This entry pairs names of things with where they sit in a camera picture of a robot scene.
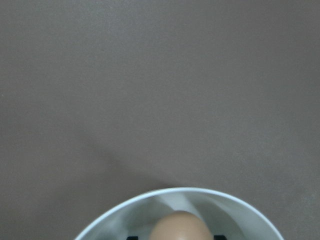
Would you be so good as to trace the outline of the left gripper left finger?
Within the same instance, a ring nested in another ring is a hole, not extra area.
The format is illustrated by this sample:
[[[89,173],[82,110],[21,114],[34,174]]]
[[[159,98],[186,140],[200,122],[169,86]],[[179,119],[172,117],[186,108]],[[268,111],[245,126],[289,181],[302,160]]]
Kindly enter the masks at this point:
[[[138,236],[128,236],[126,240],[139,240]]]

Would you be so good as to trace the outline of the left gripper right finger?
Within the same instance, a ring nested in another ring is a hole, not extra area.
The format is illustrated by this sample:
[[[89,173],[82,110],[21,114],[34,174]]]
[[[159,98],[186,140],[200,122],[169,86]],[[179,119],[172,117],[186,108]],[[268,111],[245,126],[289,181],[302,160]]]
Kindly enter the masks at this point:
[[[224,235],[214,235],[214,240],[226,240],[226,237]]]

